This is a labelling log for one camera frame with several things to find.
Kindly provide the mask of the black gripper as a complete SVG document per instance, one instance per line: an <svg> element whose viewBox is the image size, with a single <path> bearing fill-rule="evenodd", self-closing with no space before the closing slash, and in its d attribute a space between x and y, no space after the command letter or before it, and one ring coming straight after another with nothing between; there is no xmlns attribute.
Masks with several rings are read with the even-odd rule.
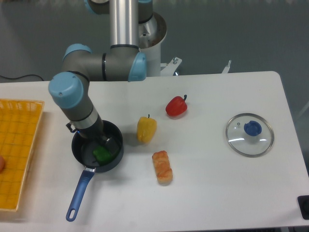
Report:
<svg viewBox="0 0 309 232"><path fill-rule="evenodd" d="M76 126L72 128L72 123L67 123L66 127L71 133L78 133L82 138L95 140L100 137L100 145L103 146L108 151L116 151L116 141L112 137L106 137L103 132L103 121L97 119L94 124L85 129L79 129Z"/></svg>

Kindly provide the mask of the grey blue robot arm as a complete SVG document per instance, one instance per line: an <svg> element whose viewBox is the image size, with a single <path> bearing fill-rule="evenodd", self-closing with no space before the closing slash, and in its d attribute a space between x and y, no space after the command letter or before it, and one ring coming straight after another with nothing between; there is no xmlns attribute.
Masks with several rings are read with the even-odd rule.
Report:
<svg viewBox="0 0 309 232"><path fill-rule="evenodd" d="M87 9L110 16L110 52L94 55L82 44L70 45L61 72L49 83L54 102L69 119L68 126L83 138L94 140L111 153L120 143L105 135L103 121L88 96L90 81L142 81L146 55L139 50L139 26L153 16L151 0L86 0Z"/></svg>

